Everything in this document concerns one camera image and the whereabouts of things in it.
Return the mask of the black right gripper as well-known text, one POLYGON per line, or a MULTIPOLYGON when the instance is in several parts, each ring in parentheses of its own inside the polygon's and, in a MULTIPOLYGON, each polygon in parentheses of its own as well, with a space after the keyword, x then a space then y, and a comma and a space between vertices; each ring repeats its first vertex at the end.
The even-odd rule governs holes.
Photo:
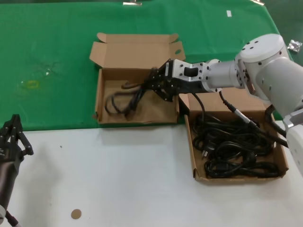
POLYGON ((148 75, 148 82, 151 89, 164 101, 172 102, 175 89, 177 94, 186 93, 207 93, 204 74, 204 63, 187 63, 181 60, 168 60, 159 68, 151 68, 148 75))

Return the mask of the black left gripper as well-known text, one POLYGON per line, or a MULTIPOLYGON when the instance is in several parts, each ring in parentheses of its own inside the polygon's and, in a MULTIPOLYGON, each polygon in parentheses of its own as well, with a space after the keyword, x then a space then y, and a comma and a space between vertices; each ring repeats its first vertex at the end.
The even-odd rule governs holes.
POLYGON ((19 167, 24 160, 23 155, 33 155, 33 148, 23 133, 23 126, 19 114, 12 115, 4 122, 0 129, 0 205, 8 206, 12 195, 19 167), (16 143, 7 142, 13 129, 15 141, 21 141, 24 150, 16 143))

